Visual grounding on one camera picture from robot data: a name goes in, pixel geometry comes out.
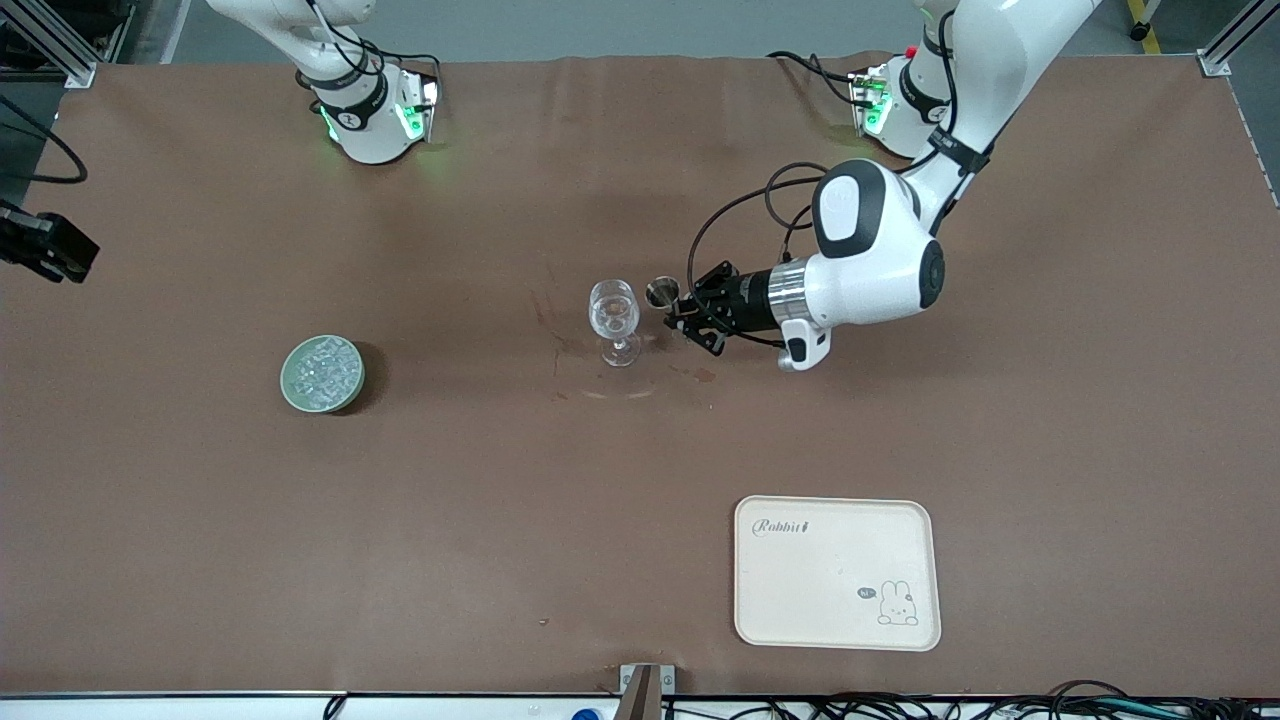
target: green led light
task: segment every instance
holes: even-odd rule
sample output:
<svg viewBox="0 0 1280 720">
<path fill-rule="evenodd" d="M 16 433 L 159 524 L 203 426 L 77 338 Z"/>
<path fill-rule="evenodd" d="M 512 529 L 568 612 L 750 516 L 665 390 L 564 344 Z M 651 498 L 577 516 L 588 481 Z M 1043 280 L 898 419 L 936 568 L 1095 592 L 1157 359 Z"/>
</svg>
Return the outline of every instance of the green led light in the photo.
<svg viewBox="0 0 1280 720">
<path fill-rule="evenodd" d="M 404 135 L 408 136 L 410 140 L 422 137 L 425 131 L 422 129 L 421 113 L 413 108 L 397 105 L 396 114 L 399 117 L 401 124 L 404 126 Z"/>
</svg>

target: cable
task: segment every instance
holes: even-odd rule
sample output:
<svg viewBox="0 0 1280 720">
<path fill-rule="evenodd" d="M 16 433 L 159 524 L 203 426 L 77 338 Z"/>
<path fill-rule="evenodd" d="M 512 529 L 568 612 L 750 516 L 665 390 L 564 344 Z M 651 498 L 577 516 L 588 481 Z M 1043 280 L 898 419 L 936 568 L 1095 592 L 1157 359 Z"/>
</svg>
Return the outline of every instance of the cable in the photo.
<svg viewBox="0 0 1280 720">
<path fill-rule="evenodd" d="M 799 222 L 799 219 L 792 220 L 791 223 L 788 223 L 785 219 L 782 219 L 782 215 L 778 215 L 777 210 L 773 209 L 772 195 L 773 195 L 774 184 L 778 182 L 778 178 L 781 178 L 782 176 L 790 173 L 791 170 L 796 170 L 796 169 L 800 169 L 800 168 L 805 168 L 805 169 L 810 169 L 810 170 L 818 170 L 822 174 L 827 174 L 827 173 L 831 172 L 831 168 L 826 168 L 823 165 L 819 165 L 818 163 L 806 163 L 806 161 L 790 163 L 790 164 L 786 164 L 786 165 L 782 165 L 781 168 L 778 168 L 772 176 L 769 176 L 769 182 L 764 183 L 764 209 L 769 211 L 769 217 L 773 218 L 774 223 L 778 223 L 778 225 L 781 225 L 781 227 L 783 227 L 783 228 L 786 228 L 788 231 L 803 231 L 803 229 L 808 229 L 808 228 L 813 227 L 813 223 L 804 224 L 804 225 L 796 225 L 795 223 Z"/>
<path fill-rule="evenodd" d="M 831 94 L 838 97 L 842 102 L 845 102 L 846 105 L 852 105 L 854 108 L 873 108 L 873 105 L 867 100 L 854 100 L 852 97 L 849 97 L 844 92 L 841 92 L 840 88 L 836 87 L 835 82 L 832 82 L 831 79 L 832 73 L 828 73 L 822 67 L 822 60 L 818 59 L 817 53 L 809 55 L 809 61 L 813 63 L 813 67 L 818 69 L 818 77 L 822 78 L 822 82 L 827 83 L 827 87 L 831 88 Z M 849 76 L 845 76 L 844 82 L 846 83 L 849 82 Z"/>
<path fill-rule="evenodd" d="M 756 712 L 768 712 L 772 715 L 773 707 L 768 705 L 764 707 L 753 707 L 750 710 L 744 710 L 741 712 L 735 712 L 733 715 L 730 715 L 728 720 L 742 720 L 742 717 L 746 717 L 749 715 L 755 715 Z"/>
<path fill-rule="evenodd" d="M 810 210 L 813 210 L 813 205 L 805 205 L 804 209 L 800 210 L 800 213 L 796 214 L 796 219 L 791 220 L 791 225 L 787 227 L 787 233 L 785 236 L 782 236 L 782 247 L 778 250 L 778 264 L 790 263 L 791 261 L 791 233 L 795 232 L 795 231 L 797 231 L 797 229 L 801 229 L 803 227 L 804 228 L 812 228 L 813 227 L 812 222 L 808 225 L 800 225 L 799 224 L 800 223 L 800 218 L 803 218 L 804 214 L 808 213 L 808 211 L 810 211 Z"/>
<path fill-rule="evenodd" d="M 381 74 L 381 72 L 367 72 L 364 68 L 360 68 L 355 63 L 352 63 L 351 58 L 348 58 L 347 54 L 342 50 L 342 45 L 338 44 L 338 40 L 346 40 L 347 42 L 360 47 L 365 53 L 372 53 L 378 55 L 383 60 L 383 63 L 385 63 L 388 58 L 396 58 L 397 60 L 431 60 L 431 65 L 435 72 L 431 79 L 436 82 L 440 81 L 440 59 L 436 58 L 435 55 L 430 53 L 417 53 L 417 54 L 390 53 L 378 47 L 369 40 L 343 35 L 340 29 L 335 28 L 333 23 L 330 23 L 329 19 L 324 17 L 324 13 L 320 12 L 320 8 L 316 5 L 315 0 L 306 0 L 306 1 L 307 5 L 310 5 L 311 9 L 316 13 L 316 17 L 320 18 L 320 22 L 324 24 L 325 32 L 328 32 L 334 38 L 334 46 L 338 49 L 338 54 L 342 55 L 342 59 L 346 60 L 347 64 L 351 65 L 353 70 L 365 76 Z"/>
<path fill-rule="evenodd" d="M 765 58 L 772 58 L 772 59 L 776 59 L 776 60 L 792 60 L 795 63 L 799 63 L 800 67 L 803 67 L 804 69 L 806 69 L 810 73 L 820 77 L 822 82 L 827 83 L 827 87 L 831 90 L 832 95 L 835 95 L 836 97 L 838 97 L 846 105 L 852 105 L 855 108 L 870 108 L 872 106 L 872 104 L 868 102 L 868 101 L 865 101 L 865 100 L 854 100 L 852 97 L 849 97 L 847 95 L 845 95 L 844 92 L 841 92 L 840 88 L 836 87 L 835 82 L 844 82 L 844 83 L 847 85 L 849 83 L 849 76 L 847 74 L 842 76 L 840 73 L 833 73 L 833 72 L 829 72 L 826 68 L 823 68 L 822 67 L 822 60 L 818 59 L 818 54 L 817 53 L 809 55 L 808 60 L 800 58 L 800 55 L 796 55 L 795 53 L 787 53 L 786 50 L 778 50 L 776 53 L 769 53 L 768 55 L 765 55 Z"/>
<path fill-rule="evenodd" d="M 726 720 L 724 717 L 721 717 L 719 715 L 710 715 L 708 712 L 701 712 L 699 710 L 685 710 L 685 708 L 676 707 L 675 702 L 664 702 L 663 703 L 663 708 L 668 714 L 671 714 L 671 712 L 678 712 L 681 715 L 692 715 L 694 717 L 704 717 L 705 720 Z"/>
<path fill-rule="evenodd" d="M 960 99 L 956 95 L 956 76 L 955 76 L 955 69 L 951 67 L 951 46 L 947 44 L 947 20 L 950 20 L 951 17 L 955 14 L 956 12 L 951 10 L 950 13 L 942 15 L 942 19 L 938 20 L 938 49 L 942 51 L 942 70 L 947 76 L 947 91 L 951 92 L 951 118 L 947 120 L 947 135 L 955 132 L 956 117 L 960 113 L 960 102 L 959 102 Z M 897 174 L 909 173 L 937 156 L 938 156 L 938 149 L 934 147 L 933 150 L 929 151 L 928 155 L 902 168 L 901 170 L 897 172 Z"/>
<path fill-rule="evenodd" d="M 338 54 L 342 55 L 342 59 L 346 60 L 347 65 L 349 65 L 352 70 L 355 70 L 357 74 L 362 74 L 362 76 L 366 76 L 366 77 L 376 77 L 376 76 L 383 74 L 381 69 L 378 69 L 378 70 L 366 70 L 364 67 L 357 65 L 347 55 L 347 51 L 342 49 L 342 44 L 338 42 L 338 38 L 342 37 L 343 40 L 346 40 L 347 42 L 351 42 L 352 45 L 356 45 L 357 47 L 360 47 L 365 53 L 367 53 L 367 47 L 365 47 L 360 42 L 353 42 L 349 37 L 346 37 L 340 32 L 338 32 L 338 28 L 333 27 L 333 23 L 329 22 L 329 18 L 324 17 L 324 10 L 320 9 L 320 5 L 316 5 L 316 0 L 306 0 L 306 3 L 307 3 L 307 6 L 311 8 L 311 12 L 315 13 L 316 19 L 320 20 L 320 27 L 324 28 L 325 33 L 329 36 L 329 41 L 333 42 L 334 49 L 338 50 Z"/>
<path fill-rule="evenodd" d="M 797 179 L 782 181 L 782 182 L 774 184 L 773 190 L 781 190 L 781 188 L 785 188 L 785 187 L 795 187 L 797 184 L 812 184 L 812 183 L 818 182 L 819 179 L 822 179 L 822 178 L 797 178 Z M 690 246 L 689 246 L 689 264 L 685 266 L 685 279 L 689 283 L 689 296 L 692 297 L 694 304 L 698 305 L 698 309 L 701 310 L 703 314 L 707 315 L 710 319 L 710 322 L 714 323 L 721 329 L 721 332 L 723 332 L 723 333 L 726 333 L 726 334 L 728 334 L 731 337 L 732 336 L 740 337 L 742 340 L 754 342 L 756 345 L 767 345 L 769 347 L 776 347 L 778 350 L 782 350 L 782 348 L 786 347 L 786 345 L 782 341 L 780 341 L 780 340 L 767 340 L 767 338 L 763 338 L 763 337 L 756 337 L 754 334 L 744 333 L 741 331 L 731 328 L 723 320 L 721 320 L 714 314 L 712 314 L 712 311 L 707 306 L 707 304 L 703 302 L 703 299 L 698 297 L 698 292 L 695 292 L 695 286 L 694 286 L 694 258 L 698 255 L 698 246 L 703 243 L 703 237 L 707 236 L 707 231 L 709 231 L 712 228 L 712 225 L 716 224 L 716 220 L 721 219 L 721 217 L 723 217 L 726 213 L 728 213 L 733 208 L 737 208 L 739 205 L 741 205 L 741 204 L 744 204 L 744 202 L 746 202 L 749 200 L 754 200 L 754 199 L 764 195 L 765 190 L 767 188 L 762 187 L 759 190 L 753 190 L 751 192 L 748 192 L 746 195 L 742 195 L 740 197 L 735 197 L 733 200 L 730 200 L 719 210 L 716 210 L 716 213 L 713 213 L 712 217 L 708 218 L 705 223 L 703 223 L 703 227 L 699 228 L 698 234 L 694 236 L 694 242 L 690 243 Z"/>
<path fill-rule="evenodd" d="M 765 58 L 771 58 L 771 59 L 774 59 L 774 60 L 791 60 L 791 61 L 799 64 L 800 67 L 803 67 L 804 69 L 809 70 L 810 73 L 820 74 L 820 76 L 827 77 L 829 79 L 849 82 L 849 76 L 842 76 L 842 74 L 838 74 L 838 73 L 827 72 L 827 70 L 822 69 L 820 67 L 813 65 L 812 63 L 809 63 L 809 60 L 805 60 L 804 58 L 801 58 L 800 55 L 796 55 L 795 53 L 788 53 L 786 50 L 777 50 L 774 53 L 769 53 L 768 55 L 765 55 Z"/>
<path fill-rule="evenodd" d="M 337 694 L 330 697 L 329 702 L 326 702 L 324 706 L 324 715 L 320 716 L 321 720 L 334 720 L 335 717 L 338 717 L 338 714 L 342 712 L 342 708 L 346 705 L 347 705 L 346 694 Z"/>
<path fill-rule="evenodd" d="M 44 124 L 41 124 L 40 120 L 37 120 L 36 118 L 32 118 L 31 115 L 28 115 L 26 110 L 23 110 L 18 105 L 14 105 L 14 102 L 12 100 L 9 100 L 8 97 L 5 97 L 4 95 L 0 95 L 0 104 L 3 104 L 5 108 L 9 108 L 10 110 L 13 110 L 13 114 L 15 114 L 19 118 L 22 118 L 23 120 L 26 120 L 27 124 L 29 124 L 31 127 L 33 127 L 37 131 L 40 131 L 40 135 L 45 136 L 54 145 L 56 145 L 58 147 L 60 147 L 63 150 L 63 152 L 67 154 L 67 158 L 69 158 L 70 161 L 74 163 L 74 165 L 76 165 L 76 174 L 72 176 L 72 177 L 64 177 L 64 176 L 23 176 L 23 174 L 19 174 L 19 173 L 10 173 L 10 172 L 0 172 L 0 174 L 3 174 L 5 177 L 9 177 L 9 178 L 24 179 L 24 181 L 31 181 L 31 182 L 47 182 L 47 183 L 52 183 L 52 184 L 77 184 L 77 183 L 82 183 L 86 179 L 88 179 L 88 168 L 84 167 L 84 161 L 79 159 L 79 155 L 77 155 L 76 151 L 72 150 L 69 145 L 67 145 L 65 142 L 63 142 L 63 138 L 58 137 L 58 133 L 55 133 L 52 131 L 52 128 L 49 128 L 49 127 L 45 127 Z"/>
</svg>

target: black bracket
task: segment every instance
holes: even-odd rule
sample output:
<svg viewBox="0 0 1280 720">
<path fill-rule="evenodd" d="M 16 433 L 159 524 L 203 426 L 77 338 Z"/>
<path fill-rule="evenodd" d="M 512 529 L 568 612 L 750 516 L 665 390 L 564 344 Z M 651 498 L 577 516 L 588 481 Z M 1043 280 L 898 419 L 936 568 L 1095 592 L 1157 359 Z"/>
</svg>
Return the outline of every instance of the black bracket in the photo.
<svg viewBox="0 0 1280 720">
<path fill-rule="evenodd" d="M 680 331 L 689 340 L 703 346 L 703 350 L 719 357 L 724 352 L 724 340 L 728 333 L 721 324 L 717 324 L 707 313 L 699 307 L 692 293 L 698 293 L 699 300 L 712 311 L 723 325 L 733 327 L 733 318 L 727 305 L 717 302 L 727 297 L 732 281 L 741 273 L 728 260 L 712 268 L 705 275 L 694 283 L 690 296 L 686 296 L 671 306 L 671 313 L 663 318 L 663 324 L 673 331 Z"/>
<path fill-rule="evenodd" d="M 954 135 L 942 129 L 941 126 L 933 128 L 933 135 L 929 136 L 929 145 L 960 165 L 960 177 L 975 174 L 991 163 L 991 149 L 986 152 L 978 152 L 956 140 Z"/>
<path fill-rule="evenodd" d="M 24 265 L 40 277 L 73 283 L 84 282 L 97 245 L 61 215 L 28 215 L 17 205 L 0 201 L 0 260 Z"/>
</svg>

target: black cable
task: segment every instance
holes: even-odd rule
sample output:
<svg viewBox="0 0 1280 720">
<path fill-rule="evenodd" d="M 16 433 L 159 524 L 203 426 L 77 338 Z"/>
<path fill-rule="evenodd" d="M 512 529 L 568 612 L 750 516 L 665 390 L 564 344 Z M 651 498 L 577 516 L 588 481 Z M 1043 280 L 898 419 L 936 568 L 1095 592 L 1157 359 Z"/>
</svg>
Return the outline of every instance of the black cable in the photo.
<svg viewBox="0 0 1280 720">
<path fill-rule="evenodd" d="M 724 717 L 721 717 L 719 715 L 710 715 L 708 712 L 701 712 L 699 710 L 686 710 L 686 708 L 676 707 L 675 702 L 663 703 L 663 707 L 668 712 L 678 712 L 681 715 L 692 715 L 694 717 L 704 717 L 705 720 L 726 720 Z"/>
<path fill-rule="evenodd" d="M 15 132 L 18 135 L 26 135 L 27 137 L 33 137 L 33 138 L 36 138 L 36 140 L 38 140 L 41 142 L 45 141 L 45 136 L 40 135 L 38 132 L 31 132 L 29 129 L 23 128 L 23 127 L 18 127 L 18 126 L 14 126 L 14 124 L 10 124 L 10 123 L 0 123 L 0 127 L 5 128 L 8 131 L 13 131 L 13 132 Z"/>
<path fill-rule="evenodd" d="M 827 77 L 827 78 L 831 78 L 831 79 L 836 79 L 836 81 L 841 81 L 841 82 L 849 82 L 849 76 L 842 76 L 840 73 L 832 73 L 832 72 L 824 70 L 824 69 L 822 69 L 819 67 L 815 67 L 815 65 L 810 64 L 809 60 L 805 60 L 804 58 L 801 58 L 800 55 L 796 55 L 795 53 L 788 53 L 786 50 L 778 50 L 778 51 L 774 51 L 774 53 L 769 53 L 768 55 L 765 55 L 765 58 L 771 58 L 771 59 L 774 59 L 774 60 L 791 60 L 791 61 L 799 64 L 800 67 L 803 67 L 804 69 L 809 70 L 810 73 L 820 74 L 823 77 Z"/>
<path fill-rule="evenodd" d="M 777 210 L 773 209 L 773 197 L 772 196 L 773 196 L 774 184 L 778 182 L 778 178 L 781 178 L 782 176 L 790 173 L 791 170 L 797 170 L 800 168 L 809 169 L 809 170 L 818 170 L 822 174 L 827 174 L 827 173 L 831 172 L 831 168 L 826 168 L 823 165 L 819 165 L 818 163 L 808 163 L 808 161 L 788 163 L 786 165 L 782 165 L 781 168 L 778 168 L 772 176 L 769 176 L 769 182 L 764 183 L 764 209 L 769 211 L 769 217 L 773 218 L 774 223 L 778 223 L 778 225 L 781 225 L 781 227 L 783 227 L 783 228 L 786 228 L 788 231 L 803 231 L 803 229 L 809 229 L 809 228 L 813 227 L 813 223 L 808 223 L 808 224 L 804 224 L 804 225 L 796 225 L 795 220 L 791 222 L 791 223 L 788 223 L 785 219 L 782 219 L 782 215 L 778 215 Z"/>
<path fill-rule="evenodd" d="M 865 101 L 865 100 L 854 100 L 852 97 L 850 97 L 846 94 L 841 92 L 840 88 L 836 87 L 835 82 L 842 82 L 845 85 L 849 85 L 849 76 L 847 74 L 842 76 L 840 73 L 833 73 L 833 72 L 828 70 L 827 68 L 823 68 L 822 67 L 822 60 L 818 59 L 818 54 L 817 53 L 809 55 L 808 60 L 805 60 L 800 55 L 796 55 L 795 53 L 787 53 L 786 50 L 778 50 L 776 53 L 769 53 L 768 55 L 765 55 L 765 58 L 772 58 L 774 60 L 792 60 L 795 63 L 799 63 L 800 67 L 803 67 L 804 69 L 806 69 L 810 73 L 820 77 L 822 82 L 827 83 L 827 87 L 831 90 L 831 94 L 835 95 L 836 97 L 838 97 L 846 105 L 852 105 L 855 108 L 870 108 L 872 106 L 872 104 L 868 102 L 868 101 Z"/>
<path fill-rule="evenodd" d="M 796 214 L 796 219 L 791 220 L 791 225 L 787 228 L 787 233 L 782 236 L 782 247 L 778 250 L 778 263 L 791 261 L 791 233 L 801 228 L 801 225 L 799 224 L 800 218 L 803 218 L 805 213 L 810 210 L 813 210 L 813 205 L 805 205 L 804 209 Z M 813 223 L 809 223 L 808 225 L 803 227 L 812 228 Z"/>
<path fill-rule="evenodd" d="M 362 47 L 367 53 L 372 53 L 372 54 L 378 55 L 379 58 L 383 59 L 384 63 L 387 61 L 387 58 L 396 58 L 397 60 L 430 60 L 431 61 L 433 72 L 435 73 L 434 76 L 431 76 L 431 79 L 434 79 L 436 82 L 439 82 L 439 79 L 440 79 L 440 59 L 436 58 L 435 55 L 430 54 L 430 53 L 417 53 L 417 54 L 392 53 L 389 50 L 383 50 L 378 45 L 374 45 L 374 42 L 370 41 L 370 40 L 365 40 L 362 37 L 349 37 L 349 36 L 346 36 L 346 35 L 342 33 L 342 31 L 339 31 L 338 28 L 333 27 L 332 24 L 329 26 L 329 31 L 333 32 L 333 35 L 335 37 L 338 37 L 340 40 L 346 40 L 347 42 L 351 42 L 352 45 L 357 45 L 357 46 Z"/>
<path fill-rule="evenodd" d="M 735 712 L 733 715 L 730 715 L 728 720 L 742 720 L 742 717 L 746 717 L 749 715 L 755 715 L 756 712 L 773 712 L 773 708 L 769 707 L 769 706 L 753 707 L 753 708 L 744 710 L 741 712 Z"/>
<path fill-rule="evenodd" d="M 3 104 L 5 108 L 9 108 L 10 110 L 13 110 L 13 114 L 15 114 L 19 118 L 22 118 L 23 120 L 26 120 L 27 124 L 29 124 L 31 127 L 36 128 L 40 132 L 40 135 L 45 136 L 54 145 L 56 145 L 58 147 L 60 147 L 63 150 L 63 152 L 67 154 L 67 158 L 69 158 L 70 161 L 76 164 L 76 174 L 72 176 L 72 177 L 63 177 L 63 176 L 23 176 L 23 174 L 19 174 L 19 173 L 10 173 L 10 172 L 0 172 L 0 176 L 5 176 L 5 177 L 9 177 L 9 178 L 31 181 L 31 182 L 47 182 L 47 183 L 54 183 L 54 184 L 76 184 L 76 183 L 82 183 L 86 179 L 88 179 L 88 168 L 84 167 L 84 161 L 79 159 L 79 155 L 77 155 L 76 151 L 72 150 L 69 145 L 67 145 L 65 142 L 63 142 L 63 138 L 58 137 L 58 133 L 55 133 L 52 131 L 52 128 L 49 128 L 49 127 L 45 127 L 44 124 L 41 124 L 40 120 L 37 120 L 36 118 L 32 118 L 31 115 L 28 115 L 26 110 L 23 110 L 18 105 L 14 105 L 14 102 L 12 100 L 9 100 L 8 97 L 5 97 L 4 95 L 0 95 L 0 104 Z"/>
<path fill-rule="evenodd" d="M 812 183 L 818 182 L 819 179 L 822 179 L 822 178 L 797 178 L 797 179 L 782 181 L 782 182 L 774 184 L 773 190 L 781 190 L 781 188 L 785 188 L 785 187 L 794 187 L 794 186 L 797 186 L 797 184 L 812 184 Z M 735 197 L 733 200 L 730 200 L 719 210 L 716 210 L 716 213 L 713 213 L 712 217 L 708 218 L 705 223 L 703 223 L 703 227 L 698 231 L 698 234 L 694 236 L 694 242 L 690 243 L 690 246 L 689 246 L 689 264 L 685 266 L 685 279 L 689 283 L 689 296 L 692 297 L 694 304 L 698 305 L 698 309 L 701 310 L 703 314 L 707 315 L 710 319 L 712 323 L 714 323 L 716 325 L 719 327 L 721 332 L 723 332 L 723 333 L 726 333 L 728 336 L 740 337 L 742 340 L 754 342 L 756 345 L 767 345 L 769 347 L 777 347 L 778 350 L 782 350 L 782 348 L 786 347 L 786 345 L 782 341 L 780 341 L 780 340 L 767 340 L 767 338 L 763 338 L 763 337 L 756 337 L 754 334 L 744 333 L 741 331 L 737 331 L 737 329 L 731 328 L 730 325 L 727 325 L 723 320 L 721 320 L 714 314 L 712 314 L 710 309 L 707 306 L 705 302 L 703 302 L 701 297 L 698 297 L 698 292 L 696 292 L 696 288 L 694 286 L 694 258 L 698 255 L 698 246 L 703 243 L 703 237 L 707 236 L 707 231 L 709 231 L 712 228 L 712 225 L 716 224 L 716 220 L 721 219 L 721 217 L 723 217 L 726 213 L 728 213 L 733 208 L 737 208 L 739 205 L 741 205 L 741 204 L 744 204 L 744 202 L 746 202 L 749 200 L 754 200 L 754 199 L 764 195 L 764 191 L 765 191 L 765 188 L 762 187 L 759 190 L 754 190 L 751 192 L 748 192 L 746 195 L 742 195 L 740 197 Z"/>
<path fill-rule="evenodd" d="M 835 95 L 836 97 L 838 97 L 841 100 L 841 102 L 845 102 L 846 105 L 852 105 L 854 108 L 873 108 L 874 106 L 870 102 L 868 102 L 867 100 L 854 100 L 852 97 L 850 97 L 850 96 L 845 95 L 844 92 L 841 92 L 840 88 L 836 87 L 836 83 L 832 82 L 832 79 L 831 79 L 831 76 L 835 74 L 835 73 L 828 73 L 827 69 L 822 67 L 822 60 L 818 59 L 818 54 L 817 53 L 814 53 L 813 55 L 809 55 L 809 61 L 813 63 L 814 68 L 818 68 L 818 77 L 822 78 L 822 82 L 827 83 L 827 87 L 831 88 L 831 94 Z M 845 76 L 844 82 L 846 85 L 850 82 L 849 81 L 849 76 Z"/>
<path fill-rule="evenodd" d="M 950 20 L 955 14 L 956 12 L 951 10 L 950 13 L 942 15 L 942 19 L 938 20 L 938 50 L 942 51 L 942 70 L 947 76 L 947 91 L 951 94 L 951 118 L 947 120 L 947 135 L 955 132 L 956 117 L 960 113 L 960 99 L 956 96 L 956 76 L 955 69 L 951 67 L 951 46 L 947 44 L 947 20 Z M 902 174 L 914 170 L 937 156 L 938 149 L 934 147 L 928 155 L 902 168 L 897 173 Z"/>
<path fill-rule="evenodd" d="M 347 705 L 346 694 L 337 694 L 329 698 L 329 702 L 324 706 L 324 715 L 320 716 L 321 720 L 334 720 L 342 708 Z"/>
</svg>

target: brown table mat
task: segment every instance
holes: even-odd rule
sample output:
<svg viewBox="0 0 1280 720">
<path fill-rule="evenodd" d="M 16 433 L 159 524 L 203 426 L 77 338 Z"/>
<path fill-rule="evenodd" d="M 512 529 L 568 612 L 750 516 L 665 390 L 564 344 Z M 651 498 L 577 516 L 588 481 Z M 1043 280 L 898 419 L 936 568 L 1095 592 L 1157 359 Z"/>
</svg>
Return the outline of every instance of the brown table mat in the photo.
<svg viewBox="0 0 1280 720">
<path fill-rule="evenodd" d="M 91 181 L 27 206 L 102 254 L 83 287 L 0 268 L 0 688 L 590 691 L 653 660 L 690 692 L 1280 694 L 1280 218 L 1194 60 L 1055 64 L 943 225 L 938 305 L 799 375 L 652 314 L 613 370 L 585 311 L 682 274 L 783 163 L 873 154 L 815 81 L 447 65 L 442 145 L 370 168 L 292 73 L 106 67 L 63 102 Z M 780 240 L 753 205 L 700 266 Z M 324 332 L 371 364 L 348 416 L 278 389 Z M 741 642 L 753 493 L 923 503 L 937 650 Z"/>
</svg>

